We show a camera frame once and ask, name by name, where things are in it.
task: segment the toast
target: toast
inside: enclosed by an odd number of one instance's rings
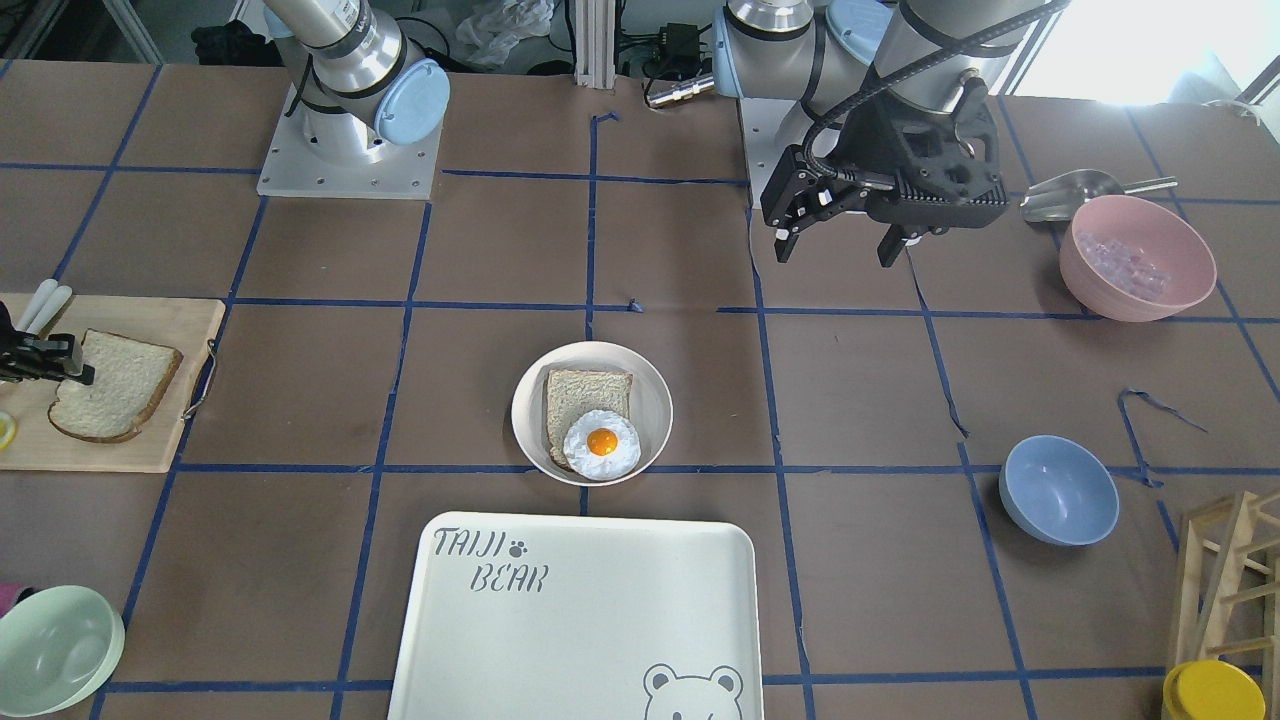
[[[142,432],[182,364],[177,348],[95,329],[84,332],[83,355],[93,384],[59,383],[49,421],[84,442],[124,442]]]
[[[612,410],[631,419],[631,373],[562,370],[547,373],[547,439],[552,460],[571,470],[564,457],[564,434],[591,410]]]

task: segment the light blue joint cap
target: light blue joint cap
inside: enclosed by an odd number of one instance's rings
[[[836,41],[864,65],[876,59],[893,10],[876,0],[831,0],[827,22]]]
[[[269,32],[271,37],[293,37],[293,29],[284,24],[280,15],[273,13],[266,5],[262,5],[262,17],[266,18],[266,32]]]
[[[419,60],[387,88],[374,131],[396,145],[413,145],[440,127],[449,105],[449,77],[435,60]]]
[[[737,82],[737,70],[733,68],[733,49],[728,42],[728,27],[724,23],[724,12],[716,9],[712,18],[712,77],[716,79],[716,92],[726,97],[741,97],[742,85]]]

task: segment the lemon slice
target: lemon slice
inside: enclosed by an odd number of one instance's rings
[[[18,434],[18,420],[14,420],[13,415],[0,410],[0,450],[9,447],[15,434]]]

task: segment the egg yolk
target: egg yolk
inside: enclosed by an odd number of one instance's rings
[[[618,448],[618,436],[604,428],[591,430],[591,434],[586,436],[586,447],[593,455],[608,455]]]

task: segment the fried egg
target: fried egg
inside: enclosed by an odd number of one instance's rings
[[[640,461],[640,437],[622,415],[591,410],[564,433],[564,457],[589,480],[616,480]]]

